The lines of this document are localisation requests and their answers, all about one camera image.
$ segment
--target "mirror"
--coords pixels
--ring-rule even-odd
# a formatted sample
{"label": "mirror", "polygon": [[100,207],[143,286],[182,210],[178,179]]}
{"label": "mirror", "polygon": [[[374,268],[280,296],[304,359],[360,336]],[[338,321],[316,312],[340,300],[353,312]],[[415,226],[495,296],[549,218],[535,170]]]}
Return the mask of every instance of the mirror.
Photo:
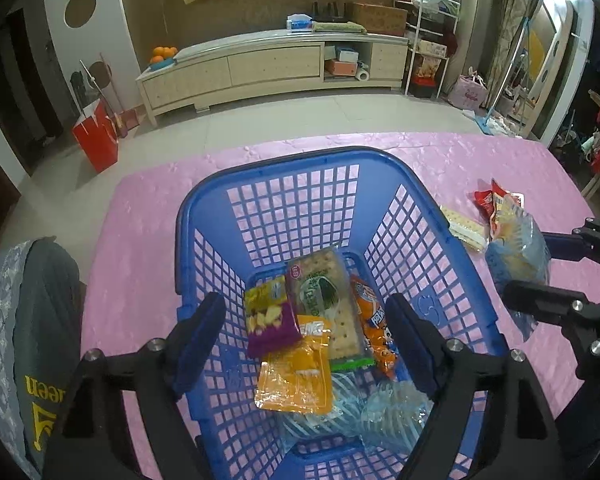
{"label": "mirror", "polygon": [[530,0],[503,70],[495,109],[528,137],[547,101],[573,22],[569,0]]}

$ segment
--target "paper towel roll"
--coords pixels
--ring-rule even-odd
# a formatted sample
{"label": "paper towel roll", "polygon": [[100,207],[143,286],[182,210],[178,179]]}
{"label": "paper towel roll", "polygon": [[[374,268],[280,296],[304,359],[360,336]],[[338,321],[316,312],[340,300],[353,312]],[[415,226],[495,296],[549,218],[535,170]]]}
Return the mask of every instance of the paper towel roll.
{"label": "paper towel roll", "polygon": [[356,70],[356,79],[358,81],[368,81],[369,72],[362,67],[358,67],[358,69]]}

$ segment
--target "pink bag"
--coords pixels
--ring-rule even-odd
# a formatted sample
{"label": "pink bag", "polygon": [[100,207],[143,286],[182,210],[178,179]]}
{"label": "pink bag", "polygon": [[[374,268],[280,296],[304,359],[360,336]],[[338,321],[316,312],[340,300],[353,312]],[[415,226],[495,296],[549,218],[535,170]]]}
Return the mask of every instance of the pink bag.
{"label": "pink bag", "polygon": [[461,75],[458,77],[458,82],[449,93],[447,101],[461,110],[477,112],[480,104],[487,98],[488,94],[489,90],[483,79],[471,67],[468,76]]}

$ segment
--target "purple snack bag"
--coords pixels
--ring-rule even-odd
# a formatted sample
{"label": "purple snack bag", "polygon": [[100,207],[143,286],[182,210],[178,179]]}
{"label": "purple snack bag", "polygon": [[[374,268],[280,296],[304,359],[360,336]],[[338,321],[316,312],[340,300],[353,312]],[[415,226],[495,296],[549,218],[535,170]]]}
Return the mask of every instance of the purple snack bag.
{"label": "purple snack bag", "polygon": [[284,276],[247,290],[244,309],[248,357],[262,357],[302,339],[298,318],[286,297]]}
{"label": "purple snack bag", "polygon": [[264,328],[257,326],[253,332],[248,332],[247,357],[262,357],[269,352],[294,345],[302,339],[298,318],[289,303],[270,308],[280,308],[280,316],[274,324]]}

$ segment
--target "tiled floor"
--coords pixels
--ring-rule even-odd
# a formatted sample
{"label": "tiled floor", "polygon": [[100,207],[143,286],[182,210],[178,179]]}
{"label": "tiled floor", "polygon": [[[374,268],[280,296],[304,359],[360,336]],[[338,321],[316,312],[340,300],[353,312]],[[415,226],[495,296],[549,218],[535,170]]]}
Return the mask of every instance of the tiled floor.
{"label": "tiled floor", "polygon": [[54,235],[78,262],[86,282],[107,205],[123,176],[223,148],[358,132],[480,134],[473,121],[449,105],[384,91],[249,100],[212,107],[202,116],[180,110],[163,116],[158,129],[144,120],[121,140],[118,163],[101,174],[76,144],[49,156],[21,190],[0,247]]}

